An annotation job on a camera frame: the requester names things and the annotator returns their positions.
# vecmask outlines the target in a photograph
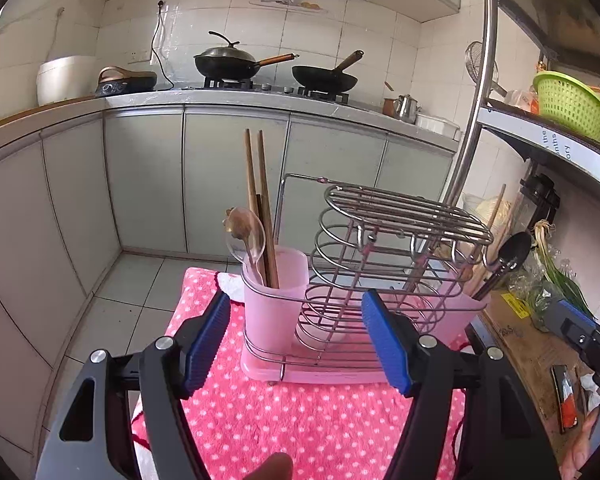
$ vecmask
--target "black wok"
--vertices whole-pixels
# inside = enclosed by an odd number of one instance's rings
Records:
[[[239,41],[231,42],[222,34],[213,31],[209,31],[209,34],[220,36],[229,44],[228,46],[209,48],[202,54],[194,56],[198,71],[211,79],[251,79],[258,73],[260,67],[290,61],[298,57],[296,54],[284,54],[256,61],[248,52],[234,47],[240,43]]]
[[[292,68],[294,78],[307,90],[325,92],[327,94],[341,94],[351,90],[358,82],[357,77],[349,74],[343,74],[342,71],[355,62],[360,61],[364,52],[355,51],[336,68],[328,70],[316,66],[296,65]]]

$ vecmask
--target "wire strainer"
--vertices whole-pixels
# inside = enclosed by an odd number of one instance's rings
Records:
[[[469,73],[469,77],[474,83],[480,79],[480,58],[482,57],[482,42],[472,41],[464,51],[464,66]],[[502,97],[507,96],[507,91],[498,84],[498,65],[493,62],[493,79],[491,81],[491,90],[495,90]]]

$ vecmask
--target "pink polka dot cloth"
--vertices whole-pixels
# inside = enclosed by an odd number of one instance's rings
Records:
[[[185,319],[202,314],[216,290],[216,272],[188,269],[166,334],[175,334]],[[269,386],[250,380],[240,369],[243,325],[244,306],[232,301],[229,327],[205,386],[182,401],[211,478],[241,479],[269,455],[283,451],[291,455],[298,480],[382,479],[411,399],[388,384]],[[453,476],[451,443],[463,413],[464,395],[457,390],[438,469],[440,480]],[[136,444],[150,450],[140,405],[132,433]]]

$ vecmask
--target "tiled floor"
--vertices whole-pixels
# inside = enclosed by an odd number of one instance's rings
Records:
[[[227,264],[197,260],[134,254],[119,257],[69,344],[51,392],[45,428],[51,427],[64,395],[93,350],[106,348],[114,356],[124,355],[145,348],[164,334],[180,300],[182,279],[189,267],[240,271],[239,266],[232,264],[227,269]],[[137,399],[137,393],[129,395],[131,410]]]

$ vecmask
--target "electrical outlet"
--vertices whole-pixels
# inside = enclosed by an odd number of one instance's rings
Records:
[[[126,60],[128,63],[140,63],[143,61],[151,61],[150,50],[134,50],[129,53],[129,57]]]

